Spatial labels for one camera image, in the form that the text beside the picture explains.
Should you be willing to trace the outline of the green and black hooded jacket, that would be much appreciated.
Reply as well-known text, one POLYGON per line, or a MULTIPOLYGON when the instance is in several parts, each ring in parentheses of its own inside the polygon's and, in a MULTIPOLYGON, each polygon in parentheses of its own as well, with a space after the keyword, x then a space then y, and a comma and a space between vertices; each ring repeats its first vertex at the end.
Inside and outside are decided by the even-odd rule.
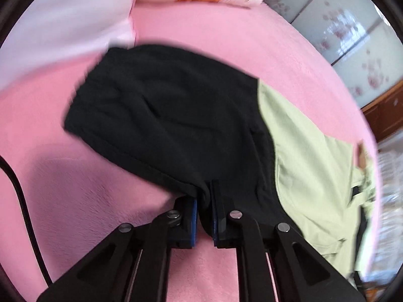
POLYGON ((64 129, 120 168, 197 199, 293 226, 344 277, 370 216, 376 170, 260 79, 173 46, 111 48, 77 89, 64 129))

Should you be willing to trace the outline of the white lace-covered furniture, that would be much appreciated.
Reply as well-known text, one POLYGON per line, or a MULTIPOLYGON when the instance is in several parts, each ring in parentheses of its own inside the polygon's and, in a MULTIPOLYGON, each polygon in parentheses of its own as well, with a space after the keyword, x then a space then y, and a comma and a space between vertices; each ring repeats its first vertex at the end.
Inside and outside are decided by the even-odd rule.
POLYGON ((381 213, 369 269, 362 275, 366 298, 377 301, 402 266, 402 130, 378 144, 381 213))

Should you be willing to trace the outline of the brown wooden door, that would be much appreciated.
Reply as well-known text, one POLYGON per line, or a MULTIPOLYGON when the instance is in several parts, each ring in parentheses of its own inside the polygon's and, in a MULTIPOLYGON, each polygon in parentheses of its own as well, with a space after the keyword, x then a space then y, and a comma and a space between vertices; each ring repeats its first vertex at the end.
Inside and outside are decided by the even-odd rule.
POLYGON ((402 129, 403 82, 399 81, 383 95, 361 109, 376 142, 402 129))

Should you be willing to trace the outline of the floral sliding wardrobe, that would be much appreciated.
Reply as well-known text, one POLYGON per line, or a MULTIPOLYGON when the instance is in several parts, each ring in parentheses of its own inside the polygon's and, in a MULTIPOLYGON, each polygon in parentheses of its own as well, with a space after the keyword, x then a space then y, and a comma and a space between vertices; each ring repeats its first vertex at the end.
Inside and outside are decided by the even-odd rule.
POLYGON ((265 0, 331 64, 358 106, 402 80, 402 42, 372 0, 265 0))

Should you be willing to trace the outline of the white pillow with blue print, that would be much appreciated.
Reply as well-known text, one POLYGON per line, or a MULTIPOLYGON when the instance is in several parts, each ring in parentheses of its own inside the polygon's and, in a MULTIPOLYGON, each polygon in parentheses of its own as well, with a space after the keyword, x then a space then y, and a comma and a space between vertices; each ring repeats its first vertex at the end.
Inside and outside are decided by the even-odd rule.
POLYGON ((1 88, 69 58, 131 47, 135 0, 11 0, 1 25, 1 88))

